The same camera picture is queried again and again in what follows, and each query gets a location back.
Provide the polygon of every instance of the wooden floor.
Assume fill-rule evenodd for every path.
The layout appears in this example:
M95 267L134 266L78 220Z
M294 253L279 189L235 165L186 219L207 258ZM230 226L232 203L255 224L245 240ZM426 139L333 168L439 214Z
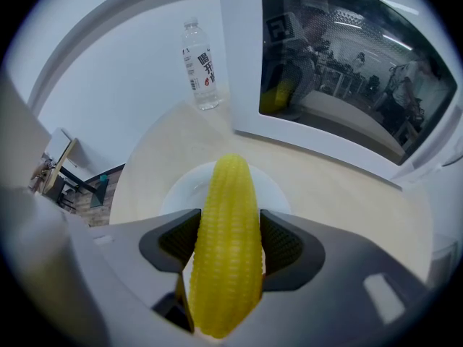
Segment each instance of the wooden floor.
M69 190L66 199L72 202L75 210L66 207L66 210L75 213L82 217L90 226L102 226L109 224L109 213L111 212L111 205L113 202L114 192L116 191L117 182L121 176L121 172L117 171L108 175L109 184L106 189L103 205L100 207L90 208L90 200L92 193L81 189L82 194L74 193ZM90 183L92 187L98 184L98 181Z

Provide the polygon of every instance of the plastic water bottle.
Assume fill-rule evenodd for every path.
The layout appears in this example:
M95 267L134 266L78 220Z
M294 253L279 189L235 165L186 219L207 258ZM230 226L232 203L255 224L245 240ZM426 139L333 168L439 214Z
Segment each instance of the plastic water bottle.
M196 104L203 111L215 108L218 96L208 36L197 26L196 17L189 18L184 25L183 60Z

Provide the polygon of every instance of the microwave oven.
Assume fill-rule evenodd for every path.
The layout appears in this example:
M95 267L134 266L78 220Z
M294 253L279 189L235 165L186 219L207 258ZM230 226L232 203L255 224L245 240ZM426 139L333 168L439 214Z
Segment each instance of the microwave oven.
M399 186L463 152L459 54L426 0L220 0L232 126Z

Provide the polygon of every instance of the plate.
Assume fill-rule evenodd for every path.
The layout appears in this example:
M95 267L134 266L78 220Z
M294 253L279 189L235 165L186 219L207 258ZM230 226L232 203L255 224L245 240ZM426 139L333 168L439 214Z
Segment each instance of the plate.
M183 175L169 190L161 206L160 215L190 208L204 208L209 182L216 162L205 163ZM258 209L291 214L291 208L278 184L259 168L250 166Z

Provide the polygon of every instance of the yellow corn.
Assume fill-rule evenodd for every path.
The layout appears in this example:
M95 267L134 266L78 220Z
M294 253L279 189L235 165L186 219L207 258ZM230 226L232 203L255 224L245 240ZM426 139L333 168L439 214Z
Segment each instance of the yellow corn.
M213 171L190 279L190 311L204 334L225 337L259 302L261 249L249 167L243 157L225 155Z

